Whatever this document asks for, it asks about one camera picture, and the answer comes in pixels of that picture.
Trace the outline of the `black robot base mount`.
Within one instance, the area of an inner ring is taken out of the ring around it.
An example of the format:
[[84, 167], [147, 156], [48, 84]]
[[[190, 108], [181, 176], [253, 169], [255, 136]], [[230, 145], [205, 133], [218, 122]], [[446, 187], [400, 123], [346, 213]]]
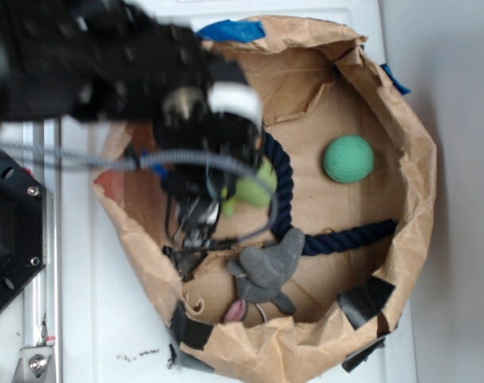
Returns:
[[43, 186], [0, 151], [0, 314], [43, 268]]

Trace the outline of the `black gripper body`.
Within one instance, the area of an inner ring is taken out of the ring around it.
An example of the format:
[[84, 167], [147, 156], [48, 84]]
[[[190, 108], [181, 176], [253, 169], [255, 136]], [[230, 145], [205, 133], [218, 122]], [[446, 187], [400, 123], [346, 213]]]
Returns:
[[[212, 83], [206, 90], [185, 87], [171, 93], [153, 126], [163, 149], [192, 149], [230, 156], [257, 169], [262, 157], [263, 105], [242, 68], [221, 56], [208, 56]], [[176, 164], [162, 176], [169, 214], [177, 219], [168, 237], [184, 249], [208, 247], [222, 204], [236, 192], [236, 175], [211, 164]]]

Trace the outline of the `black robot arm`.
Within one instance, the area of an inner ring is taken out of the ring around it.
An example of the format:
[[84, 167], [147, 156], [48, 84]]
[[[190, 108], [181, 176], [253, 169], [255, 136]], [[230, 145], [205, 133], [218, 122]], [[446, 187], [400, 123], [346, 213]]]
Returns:
[[169, 238], [216, 247], [237, 177], [225, 161], [260, 166], [263, 105], [242, 68], [201, 43], [126, 1], [0, 1], [0, 124], [150, 121], [161, 148], [213, 154], [177, 161], [161, 182], [178, 208]]

